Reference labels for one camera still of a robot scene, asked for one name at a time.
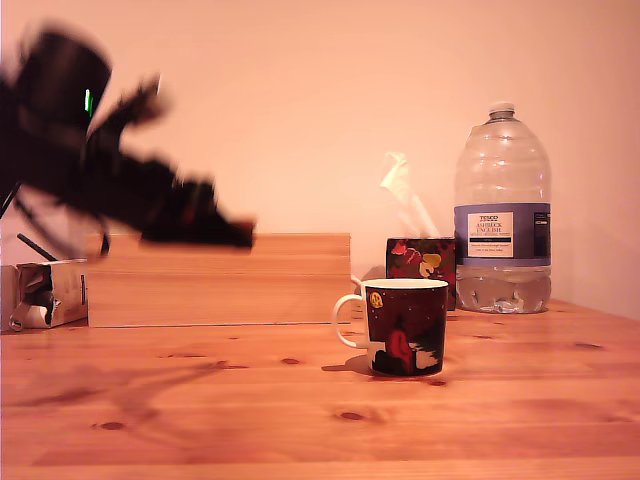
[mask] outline wooden box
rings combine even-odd
[[[99,244],[90,237],[89,251]],[[113,235],[109,255],[88,262],[89,325],[328,323],[350,272],[349,234],[258,234],[250,252]]]

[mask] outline tissue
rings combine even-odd
[[[432,238],[440,233],[426,208],[411,188],[409,182],[409,165],[405,155],[398,152],[387,152],[385,160],[393,166],[385,175],[380,186],[396,198],[400,205],[398,215],[408,229],[407,237]]]

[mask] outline water bottle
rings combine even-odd
[[[551,167],[512,103],[471,129],[455,179],[457,294],[464,309],[533,313],[551,295]]]

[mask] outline patterned tissue box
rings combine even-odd
[[[433,278],[449,283],[448,310],[456,308],[455,239],[389,238],[387,278]]]

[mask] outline blue label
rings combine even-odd
[[[454,212],[460,265],[551,265],[549,203],[461,205]]]

